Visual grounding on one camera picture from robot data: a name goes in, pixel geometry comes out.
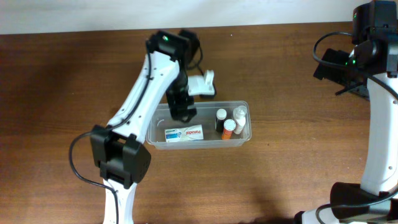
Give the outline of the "white blue Panadol box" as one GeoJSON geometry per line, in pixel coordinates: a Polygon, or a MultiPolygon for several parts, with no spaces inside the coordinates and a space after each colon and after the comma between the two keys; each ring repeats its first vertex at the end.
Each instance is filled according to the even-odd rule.
{"type": "Polygon", "coordinates": [[[194,125],[186,128],[172,128],[165,130],[166,142],[185,142],[204,140],[202,125],[194,125]]]}

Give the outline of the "dark bottle white cap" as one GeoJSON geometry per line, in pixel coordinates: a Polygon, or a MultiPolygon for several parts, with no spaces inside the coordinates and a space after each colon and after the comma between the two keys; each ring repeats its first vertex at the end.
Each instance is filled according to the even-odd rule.
{"type": "Polygon", "coordinates": [[[216,112],[216,118],[215,118],[215,130],[218,133],[222,133],[224,130],[224,121],[227,117],[227,112],[225,109],[220,108],[216,112]]]}

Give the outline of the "orange Redoxon tablet tube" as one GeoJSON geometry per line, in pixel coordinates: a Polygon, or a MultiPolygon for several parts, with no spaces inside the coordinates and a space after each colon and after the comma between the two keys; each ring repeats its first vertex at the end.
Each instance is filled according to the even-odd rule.
{"type": "Polygon", "coordinates": [[[221,135],[222,140],[229,140],[232,136],[233,131],[236,128],[236,123],[233,119],[227,119],[224,122],[224,129],[221,135]]]}

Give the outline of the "white calamine lotion bottle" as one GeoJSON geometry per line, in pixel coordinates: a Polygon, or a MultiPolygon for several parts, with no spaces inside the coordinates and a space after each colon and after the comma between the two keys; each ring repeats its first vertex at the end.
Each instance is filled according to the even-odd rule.
{"type": "Polygon", "coordinates": [[[245,124],[246,124],[246,114],[248,109],[245,106],[238,106],[233,110],[233,119],[236,123],[234,129],[235,134],[241,134],[245,124]]]}

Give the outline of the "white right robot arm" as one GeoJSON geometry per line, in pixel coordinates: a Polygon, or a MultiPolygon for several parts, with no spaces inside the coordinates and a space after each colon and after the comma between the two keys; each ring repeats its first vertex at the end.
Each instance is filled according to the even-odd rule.
{"type": "Polygon", "coordinates": [[[353,10],[351,52],[313,51],[313,76],[370,102],[368,154],[360,183],[336,182],[329,201],[298,212],[294,223],[397,223],[397,4],[370,1],[353,10]]]}

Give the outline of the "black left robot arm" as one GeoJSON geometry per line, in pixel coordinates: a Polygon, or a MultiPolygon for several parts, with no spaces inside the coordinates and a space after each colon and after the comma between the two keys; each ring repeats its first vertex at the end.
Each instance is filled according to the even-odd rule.
{"type": "Polygon", "coordinates": [[[151,154],[144,141],[149,123],[162,97],[173,120],[189,122],[197,113],[194,97],[201,92],[187,71],[201,51],[196,33],[158,31],[146,41],[142,70],[119,111],[105,127],[90,133],[95,166],[106,191],[104,223],[132,223],[137,184],[146,175],[151,154]]]}

